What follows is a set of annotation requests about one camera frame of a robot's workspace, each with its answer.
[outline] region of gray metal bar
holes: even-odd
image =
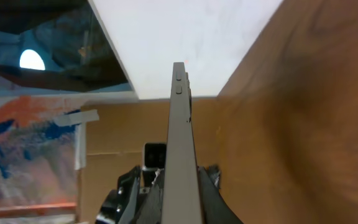
[[[200,192],[193,130],[190,87],[183,62],[173,64],[167,158],[162,202],[163,224],[201,224]]]

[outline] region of white panel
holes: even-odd
[[[281,0],[92,0],[141,100],[169,98],[174,62],[216,96]]]

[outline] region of round white light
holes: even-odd
[[[23,51],[20,56],[20,67],[36,70],[45,70],[45,64],[41,56],[30,49]]]

